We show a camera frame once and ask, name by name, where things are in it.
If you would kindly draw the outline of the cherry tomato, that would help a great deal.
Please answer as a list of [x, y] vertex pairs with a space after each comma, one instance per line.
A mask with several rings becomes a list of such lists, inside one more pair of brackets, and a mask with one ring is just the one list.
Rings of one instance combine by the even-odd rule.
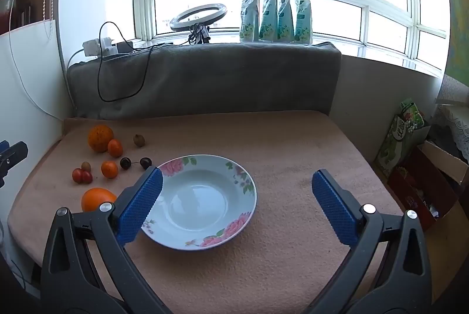
[[81, 168], [76, 168], [72, 171], [72, 179], [76, 184], [83, 183], [83, 171]]
[[84, 184], [90, 184], [91, 182], [93, 182], [93, 176], [89, 171], [87, 170], [82, 171], [82, 182]]

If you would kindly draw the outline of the brown longan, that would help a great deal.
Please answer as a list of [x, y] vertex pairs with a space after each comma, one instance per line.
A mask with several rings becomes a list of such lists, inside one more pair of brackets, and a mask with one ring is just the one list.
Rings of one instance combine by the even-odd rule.
[[83, 171], [90, 172], [90, 171], [91, 171], [91, 165], [90, 165], [90, 163], [89, 163], [89, 162], [83, 162], [83, 163], [81, 164], [81, 169], [82, 169]]
[[144, 147], [145, 146], [145, 138], [142, 135], [135, 135], [134, 136], [134, 144], [137, 147]]

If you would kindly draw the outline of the large speckled orange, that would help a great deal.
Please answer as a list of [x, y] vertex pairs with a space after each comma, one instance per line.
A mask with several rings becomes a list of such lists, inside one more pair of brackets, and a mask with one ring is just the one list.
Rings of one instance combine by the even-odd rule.
[[112, 129], [105, 124], [100, 124], [88, 131], [87, 143], [96, 153], [103, 153], [107, 151], [108, 143], [113, 138], [114, 132]]

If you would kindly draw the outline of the smooth orange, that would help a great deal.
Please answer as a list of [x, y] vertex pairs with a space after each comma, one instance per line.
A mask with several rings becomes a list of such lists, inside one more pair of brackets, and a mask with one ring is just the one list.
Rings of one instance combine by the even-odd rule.
[[83, 212], [92, 212], [103, 203], [114, 203], [117, 196], [104, 188], [92, 188], [87, 190], [81, 198], [81, 208]]

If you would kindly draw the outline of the mandarin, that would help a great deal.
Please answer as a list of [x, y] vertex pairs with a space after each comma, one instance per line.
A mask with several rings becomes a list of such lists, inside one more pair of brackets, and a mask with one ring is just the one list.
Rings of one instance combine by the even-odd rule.
[[107, 152], [111, 157], [120, 158], [123, 156], [123, 145], [119, 140], [113, 138], [107, 144]]
[[118, 175], [118, 167], [113, 161], [105, 161], [101, 165], [101, 173], [106, 179], [115, 179]]

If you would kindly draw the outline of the dark cherry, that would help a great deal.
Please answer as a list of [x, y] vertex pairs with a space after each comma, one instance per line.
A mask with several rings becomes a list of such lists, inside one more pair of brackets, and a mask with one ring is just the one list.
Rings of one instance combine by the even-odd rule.
[[128, 170], [132, 166], [132, 162], [128, 157], [122, 157], [119, 164], [124, 170]]
[[140, 166], [144, 169], [147, 170], [147, 168], [151, 167], [153, 162], [149, 157], [142, 157], [139, 161]]

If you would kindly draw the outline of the white board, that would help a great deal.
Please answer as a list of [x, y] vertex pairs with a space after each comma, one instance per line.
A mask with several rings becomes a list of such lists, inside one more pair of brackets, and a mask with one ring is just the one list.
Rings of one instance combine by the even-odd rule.
[[1, 140], [26, 143], [29, 153], [1, 187], [5, 223], [27, 176], [62, 134], [72, 113], [59, 56], [55, 22], [29, 24], [1, 36]]

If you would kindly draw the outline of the cardboard box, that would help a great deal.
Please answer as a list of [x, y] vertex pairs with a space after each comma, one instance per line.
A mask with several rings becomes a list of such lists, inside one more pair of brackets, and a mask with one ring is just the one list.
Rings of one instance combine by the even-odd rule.
[[408, 152], [391, 172], [387, 184], [404, 210], [417, 214], [423, 231], [444, 218], [461, 195], [456, 182], [423, 152], [423, 145]]

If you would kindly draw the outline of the floral white plate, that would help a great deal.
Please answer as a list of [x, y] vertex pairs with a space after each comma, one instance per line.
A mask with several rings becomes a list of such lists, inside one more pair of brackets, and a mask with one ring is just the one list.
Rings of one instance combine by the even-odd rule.
[[239, 235], [253, 217], [256, 184], [239, 163], [185, 155], [158, 168], [162, 192], [142, 224], [153, 242], [172, 250], [208, 250]]

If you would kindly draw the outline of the green carton box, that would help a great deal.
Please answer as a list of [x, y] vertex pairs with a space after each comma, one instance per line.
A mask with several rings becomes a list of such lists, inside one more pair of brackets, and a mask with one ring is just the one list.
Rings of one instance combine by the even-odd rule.
[[416, 145], [425, 140], [430, 124], [412, 99], [403, 100], [391, 122], [385, 139], [375, 158], [375, 165], [386, 176]]

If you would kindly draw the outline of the pink blanket table cover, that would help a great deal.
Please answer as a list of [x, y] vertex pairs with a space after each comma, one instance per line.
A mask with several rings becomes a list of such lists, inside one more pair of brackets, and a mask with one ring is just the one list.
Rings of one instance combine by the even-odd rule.
[[[400, 208], [365, 158], [317, 111], [241, 113], [112, 121], [133, 160], [155, 165], [183, 155], [230, 158], [258, 190], [242, 233], [211, 250], [171, 250], [139, 234], [126, 250], [175, 313], [300, 313], [346, 256], [312, 194], [326, 169], [363, 203], [385, 214]], [[134, 136], [145, 146], [137, 147]]]

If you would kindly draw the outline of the grey blanket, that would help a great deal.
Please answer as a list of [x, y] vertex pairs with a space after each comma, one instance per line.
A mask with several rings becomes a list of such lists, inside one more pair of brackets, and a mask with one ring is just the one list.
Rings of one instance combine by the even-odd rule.
[[342, 54], [331, 43], [164, 45], [72, 65], [76, 115], [145, 119], [211, 113], [328, 114]]

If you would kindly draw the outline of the teal pouch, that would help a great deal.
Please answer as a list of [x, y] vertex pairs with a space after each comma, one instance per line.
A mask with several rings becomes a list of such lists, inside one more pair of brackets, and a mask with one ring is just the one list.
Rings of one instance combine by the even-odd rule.
[[273, 42], [277, 37], [277, 0], [263, 0], [259, 39]]
[[293, 13], [290, 0], [278, 0], [277, 8], [277, 41], [291, 43], [293, 41]]
[[241, 25], [239, 38], [241, 43], [258, 41], [259, 12], [258, 0], [242, 0]]
[[296, 22], [294, 40], [300, 44], [310, 44], [312, 40], [312, 9], [310, 0], [294, 0]]

